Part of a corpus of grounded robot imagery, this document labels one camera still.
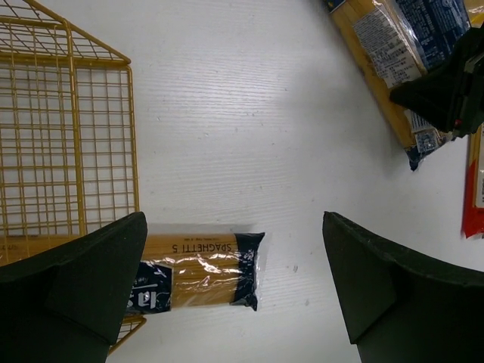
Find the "red spaghetti bag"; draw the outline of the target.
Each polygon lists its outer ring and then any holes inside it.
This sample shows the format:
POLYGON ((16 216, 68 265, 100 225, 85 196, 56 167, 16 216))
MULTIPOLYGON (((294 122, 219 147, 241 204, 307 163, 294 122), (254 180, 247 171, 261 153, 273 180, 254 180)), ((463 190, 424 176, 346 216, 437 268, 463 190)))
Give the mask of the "red spaghetti bag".
POLYGON ((483 235, 483 125, 469 137, 462 232, 483 235))

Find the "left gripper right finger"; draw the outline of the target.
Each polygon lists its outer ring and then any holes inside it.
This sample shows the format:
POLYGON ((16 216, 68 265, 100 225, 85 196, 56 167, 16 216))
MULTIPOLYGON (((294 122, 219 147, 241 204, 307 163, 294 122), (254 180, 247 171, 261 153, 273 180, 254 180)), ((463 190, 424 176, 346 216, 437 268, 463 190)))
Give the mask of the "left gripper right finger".
POLYGON ((380 237, 335 212, 322 234, 363 362, 481 362, 483 273, 380 237))

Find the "blue pasta box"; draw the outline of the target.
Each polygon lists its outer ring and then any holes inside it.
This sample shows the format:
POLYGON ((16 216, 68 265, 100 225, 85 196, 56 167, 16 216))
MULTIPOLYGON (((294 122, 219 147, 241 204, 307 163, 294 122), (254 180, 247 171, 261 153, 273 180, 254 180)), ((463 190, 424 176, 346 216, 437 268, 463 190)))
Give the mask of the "blue pasta box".
POLYGON ((441 64, 470 28, 464 2, 460 0, 396 0, 396 4, 416 37, 417 50, 427 70, 441 64))

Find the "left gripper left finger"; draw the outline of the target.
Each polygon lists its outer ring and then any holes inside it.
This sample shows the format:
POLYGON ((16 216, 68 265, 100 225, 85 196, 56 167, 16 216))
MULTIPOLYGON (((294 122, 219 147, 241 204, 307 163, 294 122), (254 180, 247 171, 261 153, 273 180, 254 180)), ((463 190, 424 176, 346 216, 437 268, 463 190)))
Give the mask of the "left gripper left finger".
POLYGON ((1 268, 3 362, 104 362, 147 238, 143 212, 1 268))

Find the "clear blue spaghetti bag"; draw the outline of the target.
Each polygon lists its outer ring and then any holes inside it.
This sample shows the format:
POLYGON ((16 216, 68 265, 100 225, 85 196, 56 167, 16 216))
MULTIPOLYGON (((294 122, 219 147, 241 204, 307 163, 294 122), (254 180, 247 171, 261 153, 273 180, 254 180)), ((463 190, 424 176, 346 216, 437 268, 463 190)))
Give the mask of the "clear blue spaghetti bag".
POLYGON ((420 44, 395 1, 324 1, 386 121, 404 148, 411 170, 451 140, 417 113, 391 102, 390 92, 427 70, 420 44))

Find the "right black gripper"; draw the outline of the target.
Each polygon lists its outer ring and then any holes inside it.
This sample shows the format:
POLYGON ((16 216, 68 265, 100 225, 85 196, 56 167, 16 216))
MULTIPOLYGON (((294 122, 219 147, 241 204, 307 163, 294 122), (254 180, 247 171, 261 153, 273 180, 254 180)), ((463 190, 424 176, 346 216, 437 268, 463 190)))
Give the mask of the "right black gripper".
POLYGON ((483 28, 471 28, 459 39, 451 64, 396 86, 389 99, 439 131, 459 138, 475 133, 483 123, 483 28))

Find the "dark blue spaghetti bag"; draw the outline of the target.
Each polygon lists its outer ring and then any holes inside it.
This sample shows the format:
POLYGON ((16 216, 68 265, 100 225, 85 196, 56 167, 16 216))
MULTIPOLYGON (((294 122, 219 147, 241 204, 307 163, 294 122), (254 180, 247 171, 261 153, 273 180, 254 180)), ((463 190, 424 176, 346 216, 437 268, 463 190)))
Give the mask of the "dark blue spaghetti bag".
POLYGON ((264 237, 265 233, 148 236, 127 314, 217 305, 256 310, 259 248, 264 237))

